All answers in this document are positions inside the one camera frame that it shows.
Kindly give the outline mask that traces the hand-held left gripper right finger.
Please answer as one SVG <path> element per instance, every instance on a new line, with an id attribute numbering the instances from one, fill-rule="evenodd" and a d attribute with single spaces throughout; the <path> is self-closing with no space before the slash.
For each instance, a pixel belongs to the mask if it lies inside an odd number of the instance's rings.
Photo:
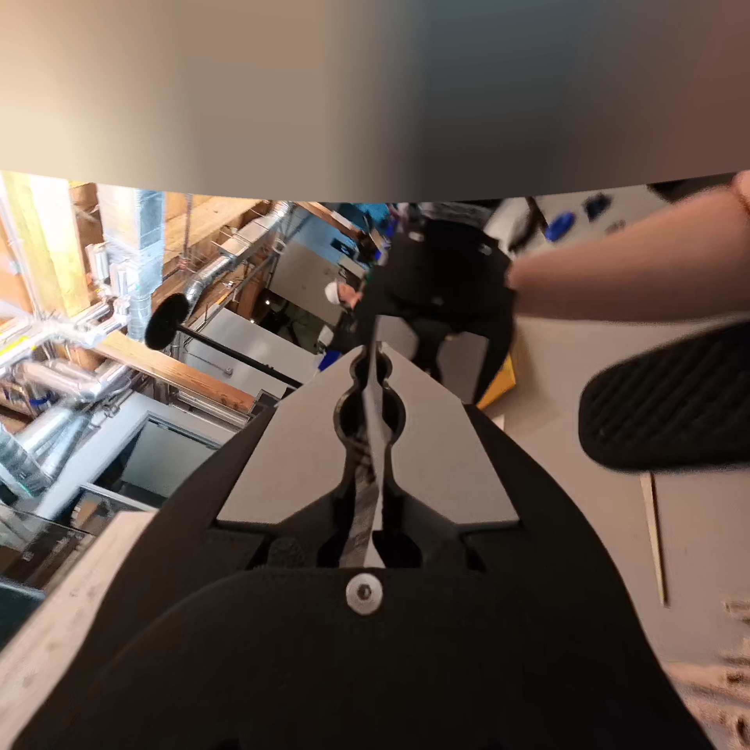
<path id="1" fill-rule="evenodd" d="M 397 488 L 459 530 L 514 527 L 518 514 L 464 405 L 388 344 L 383 388 L 404 408 L 391 446 Z"/>

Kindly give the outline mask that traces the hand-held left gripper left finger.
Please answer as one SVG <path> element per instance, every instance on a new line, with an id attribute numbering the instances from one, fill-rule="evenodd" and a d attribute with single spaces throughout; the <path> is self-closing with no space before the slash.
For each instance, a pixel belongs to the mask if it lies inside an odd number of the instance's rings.
<path id="1" fill-rule="evenodd" d="M 279 402 L 245 468 L 218 512 L 221 527 L 276 527 L 344 491 L 350 460 L 341 426 L 359 389 L 357 346 Z"/>

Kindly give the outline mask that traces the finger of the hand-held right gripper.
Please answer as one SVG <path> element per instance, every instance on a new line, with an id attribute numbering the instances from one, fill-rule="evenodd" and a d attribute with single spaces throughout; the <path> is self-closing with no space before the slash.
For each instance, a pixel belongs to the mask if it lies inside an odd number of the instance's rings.
<path id="1" fill-rule="evenodd" d="M 402 359 L 418 366 L 415 362 L 418 349 L 418 336 L 412 327 L 397 316 L 379 315 L 374 326 L 374 356 L 379 361 L 383 356 L 383 347 L 397 352 Z"/>
<path id="2" fill-rule="evenodd" d="M 485 337 L 446 337 L 439 346 L 439 380 L 463 404 L 474 402 L 487 348 Z"/>

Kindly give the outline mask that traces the person's right forearm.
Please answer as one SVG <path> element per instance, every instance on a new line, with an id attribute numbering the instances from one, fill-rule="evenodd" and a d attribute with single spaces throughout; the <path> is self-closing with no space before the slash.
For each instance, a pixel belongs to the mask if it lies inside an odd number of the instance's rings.
<path id="1" fill-rule="evenodd" d="M 749 312 L 749 171 L 601 239 L 512 262 L 517 314 L 676 323 Z"/>

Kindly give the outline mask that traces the laser-cut wooden parts sheet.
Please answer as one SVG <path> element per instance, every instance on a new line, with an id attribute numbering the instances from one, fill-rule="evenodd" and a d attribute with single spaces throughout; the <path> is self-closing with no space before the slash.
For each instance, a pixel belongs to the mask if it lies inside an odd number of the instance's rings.
<path id="1" fill-rule="evenodd" d="M 711 664 L 664 661 L 683 703 L 705 730 L 724 737 L 726 748 L 749 748 L 749 597 L 722 602 L 729 620 L 741 624 L 744 636 L 732 649 L 721 648 Z"/>

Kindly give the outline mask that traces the yellow plastic bin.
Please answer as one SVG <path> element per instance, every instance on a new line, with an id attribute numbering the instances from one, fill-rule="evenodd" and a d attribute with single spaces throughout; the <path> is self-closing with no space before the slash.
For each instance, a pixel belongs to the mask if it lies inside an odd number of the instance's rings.
<path id="1" fill-rule="evenodd" d="M 508 354 L 501 369 L 496 372 L 492 382 L 476 404 L 477 408 L 486 409 L 490 407 L 501 399 L 505 393 L 511 391 L 516 386 L 516 382 L 511 355 Z"/>

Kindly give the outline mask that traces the wooden ceiling beam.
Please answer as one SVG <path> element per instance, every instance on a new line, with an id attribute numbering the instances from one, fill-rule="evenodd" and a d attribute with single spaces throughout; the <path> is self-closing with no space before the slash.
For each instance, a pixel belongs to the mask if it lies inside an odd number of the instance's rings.
<path id="1" fill-rule="evenodd" d="M 150 350 L 121 332 L 108 335 L 94 351 L 155 380 L 234 412 L 248 415 L 255 399 L 235 386 L 184 364 L 161 351 Z"/>

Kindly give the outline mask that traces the black textured wrist pad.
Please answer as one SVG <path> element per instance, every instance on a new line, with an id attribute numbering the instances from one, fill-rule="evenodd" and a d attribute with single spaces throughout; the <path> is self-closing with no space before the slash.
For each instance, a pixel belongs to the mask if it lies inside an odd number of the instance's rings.
<path id="1" fill-rule="evenodd" d="M 596 374 L 580 395 L 584 453 L 643 473 L 747 466 L 749 323 L 685 337 Z"/>

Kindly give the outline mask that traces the thin wooden stick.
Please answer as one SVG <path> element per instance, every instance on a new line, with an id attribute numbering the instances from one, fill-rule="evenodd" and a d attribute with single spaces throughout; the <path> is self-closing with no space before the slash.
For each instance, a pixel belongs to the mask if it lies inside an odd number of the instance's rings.
<path id="1" fill-rule="evenodd" d="M 652 566 L 655 576 L 655 585 L 662 607 L 670 605 L 667 578 L 663 560 L 663 544 L 661 540 L 661 526 L 659 515 L 659 503 L 656 490 L 655 475 L 646 472 L 640 475 L 641 497 L 646 519 L 646 528 L 650 539 L 652 555 Z"/>

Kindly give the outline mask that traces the silver insulated pipes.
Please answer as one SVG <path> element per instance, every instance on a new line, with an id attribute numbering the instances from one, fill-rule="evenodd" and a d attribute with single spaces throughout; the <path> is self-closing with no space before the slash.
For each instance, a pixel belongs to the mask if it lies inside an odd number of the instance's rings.
<path id="1" fill-rule="evenodd" d="M 58 480 L 106 399 L 127 389 L 130 369 L 108 360 L 86 370 L 63 358 L 35 359 L 47 343 L 74 343 L 94 348 L 129 323 L 131 268 L 112 264 L 98 278 L 100 302 L 70 319 L 19 315 L 11 326 L 14 337 L 2 336 L 2 381 L 37 388 L 57 401 L 21 431 L 2 427 L 2 483 L 21 500 L 43 495 Z"/>

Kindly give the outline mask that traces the printed instruction sheet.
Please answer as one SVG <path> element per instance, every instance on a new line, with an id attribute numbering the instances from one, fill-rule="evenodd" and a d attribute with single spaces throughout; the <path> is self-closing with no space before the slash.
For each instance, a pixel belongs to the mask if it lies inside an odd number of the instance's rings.
<path id="1" fill-rule="evenodd" d="M 2 651 L 2 703 L 48 694 L 78 655 L 126 557 L 155 511 L 117 513 Z"/>

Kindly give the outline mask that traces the silver spiral air duct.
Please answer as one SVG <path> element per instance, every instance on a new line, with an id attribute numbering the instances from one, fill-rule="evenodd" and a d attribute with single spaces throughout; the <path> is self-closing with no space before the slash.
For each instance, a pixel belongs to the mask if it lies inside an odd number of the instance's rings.
<path id="1" fill-rule="evenodd" d="M 225 274 L 249 262 L 256 252 L 266 246 L 292 209 L 293 203 L 290 201 L 273 202 L 267 214 L 251 220 L 218 245 L 217 258 L 196 271 L 183 288 L 182 296 L 187 302 L 189 314 L 206 290 Z"/>

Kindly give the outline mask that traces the large rectangular silver duct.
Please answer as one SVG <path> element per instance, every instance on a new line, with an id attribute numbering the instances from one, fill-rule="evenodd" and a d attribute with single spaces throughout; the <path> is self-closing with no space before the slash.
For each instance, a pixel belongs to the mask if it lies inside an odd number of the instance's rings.
<path id="1" fill-rule="evenodd" d="M 127 336 L 143 343 L 152 316 L 152 294 L 162 283 L 165 194 L 97 184 L 104 243 L 111 264 L 126 269 Z"/>

